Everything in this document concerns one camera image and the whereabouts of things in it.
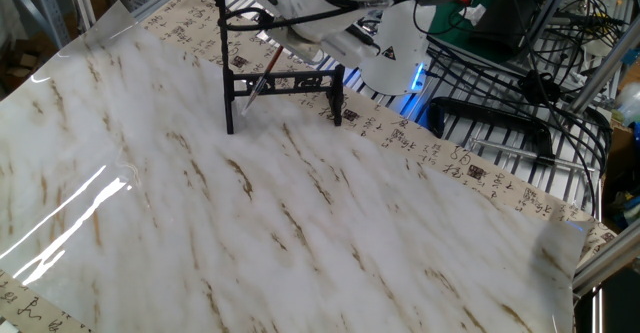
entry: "marble surface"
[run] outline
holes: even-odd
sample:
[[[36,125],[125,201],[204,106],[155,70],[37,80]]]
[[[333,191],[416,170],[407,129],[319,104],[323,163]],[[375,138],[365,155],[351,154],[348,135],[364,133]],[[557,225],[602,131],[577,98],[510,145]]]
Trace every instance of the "marble surface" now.
[[[98,332],[571,331],[579,226],[279,97],[228,136],[219,68],[128,20],[0,104],[0,268]]]

